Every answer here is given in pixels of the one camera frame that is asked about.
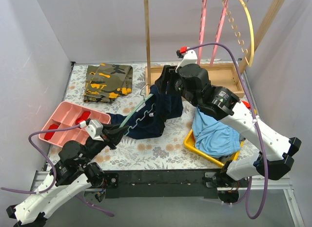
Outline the navy blue shorts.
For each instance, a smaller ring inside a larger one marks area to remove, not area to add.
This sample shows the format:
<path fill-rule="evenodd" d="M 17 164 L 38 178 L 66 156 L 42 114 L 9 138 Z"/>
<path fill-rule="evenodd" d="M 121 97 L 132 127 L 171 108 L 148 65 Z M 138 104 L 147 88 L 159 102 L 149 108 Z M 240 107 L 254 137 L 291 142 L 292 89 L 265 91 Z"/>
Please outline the navy blue shorts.
<path fill-rule="evenodd" d="M 183 104 L 179 95 L 160 94 L 156 85 L 152 85 L 150 91 L 153 96 L 126 123 L 129 131 L 125 134 L 132 139 L 160 137 L 163 134 L 165 122 L 182 115 Z"/>

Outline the green hanger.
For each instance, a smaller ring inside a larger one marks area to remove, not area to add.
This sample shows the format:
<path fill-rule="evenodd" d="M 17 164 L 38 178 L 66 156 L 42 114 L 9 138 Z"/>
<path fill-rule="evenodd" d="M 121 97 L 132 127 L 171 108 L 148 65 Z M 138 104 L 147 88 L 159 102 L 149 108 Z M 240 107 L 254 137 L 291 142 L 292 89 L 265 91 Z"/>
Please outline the green hanger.
<path fill-rule="evenodd" d="M 145 95 L 142 94 L 143 89 L 145 89 L 146 87 L 149 87 L 149 86 L 151 86 L 151 84 L 145 84 L 144 87 L 141 88 L 139 94 L 140 94 L 140 96 L 143 97 L 143 100 L 126 116 L 126 118 L 120 124 L 119 128 L 124 127 L 127 124 L 127 122 L 131 119 L 131 117 L 137 112 L 137 110 L 140 107 L 142 107 L 143 104 L 145 104 L 147 102 L 147 100 L 149 100 L 153 96 L 153 93 L 147 94 L 147 90 L 145 91 Z M 150 111 L 145 111 L 142 118 L 136 119 L 135 120 L 136 124 L 134 126 L 128 127 L 127 133 L 125 134 L 125 136 L 129 134 L 130 129 L 134 129 L 137 126 L 138 122 L 142 121 L 145 118 L 146 113 L 150 113 Z"/>

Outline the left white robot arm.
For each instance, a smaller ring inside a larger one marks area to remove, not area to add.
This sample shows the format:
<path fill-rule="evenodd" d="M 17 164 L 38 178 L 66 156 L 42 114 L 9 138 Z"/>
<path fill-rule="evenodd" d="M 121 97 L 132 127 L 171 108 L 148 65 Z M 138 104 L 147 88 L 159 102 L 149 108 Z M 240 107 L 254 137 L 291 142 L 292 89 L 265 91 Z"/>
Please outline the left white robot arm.
<path fill-rule="evenodd" d="M 124 123 L 103 124 L 87 119 L 69 129 L 78 128 L 88 133 L 86 142 L 66 142 L 59 153 L 59 161 L 51 165 L 50 172 L 36 190 L 28 191 L 29 196 L 20 204 L 7 208 L 9 218 L 17 221 L 15 226 L 42 227 L 59 207 L 80 192 L 98 188 L 96 198 L 101 201 L 107 188 L 118 186 L 118 175 L 104 172 L 92 159 L 105 147 L 116 149 L 129 127 Z"/>

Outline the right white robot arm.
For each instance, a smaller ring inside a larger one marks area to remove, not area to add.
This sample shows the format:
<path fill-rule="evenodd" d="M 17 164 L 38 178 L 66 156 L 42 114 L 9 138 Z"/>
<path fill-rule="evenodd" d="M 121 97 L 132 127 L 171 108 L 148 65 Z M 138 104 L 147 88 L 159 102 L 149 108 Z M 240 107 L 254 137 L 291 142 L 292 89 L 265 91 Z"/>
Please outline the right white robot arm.
<path fill-rule="evenodd" d="M 301 141 L 277 133 L 257 118 L 231 90 L 212 85 L 206 69 L 198 64 L 166 65 L 155 84 L 160 93 L 183 97 L 258 148 L 259 152 L 253 156 L 226 162 L 216 174 L 216 180 L 223 185 L 230 187 L 243 178 L 256 175 L 277 181 L 291 170 L 293 155 L 299 150 Z"/>

